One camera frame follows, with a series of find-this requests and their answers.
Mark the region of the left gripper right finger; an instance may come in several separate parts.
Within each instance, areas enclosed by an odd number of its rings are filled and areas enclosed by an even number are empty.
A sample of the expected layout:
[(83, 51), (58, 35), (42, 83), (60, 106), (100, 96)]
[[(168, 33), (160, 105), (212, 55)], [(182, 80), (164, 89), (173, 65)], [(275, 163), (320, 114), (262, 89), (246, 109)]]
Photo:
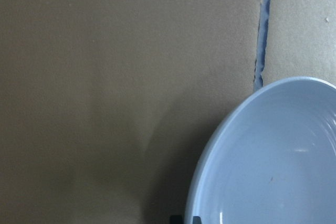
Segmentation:
[(202, 224), (200, 216), (193, 216), (193, 224)]

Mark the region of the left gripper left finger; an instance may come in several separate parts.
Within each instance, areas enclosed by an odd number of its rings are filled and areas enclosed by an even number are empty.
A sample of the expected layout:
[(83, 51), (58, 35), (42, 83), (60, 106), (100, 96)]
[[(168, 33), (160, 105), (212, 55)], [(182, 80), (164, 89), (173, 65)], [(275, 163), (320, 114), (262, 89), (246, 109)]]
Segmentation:
[(183, 216), (171, 215), (169, 218), (169, 224), (183, 224)]

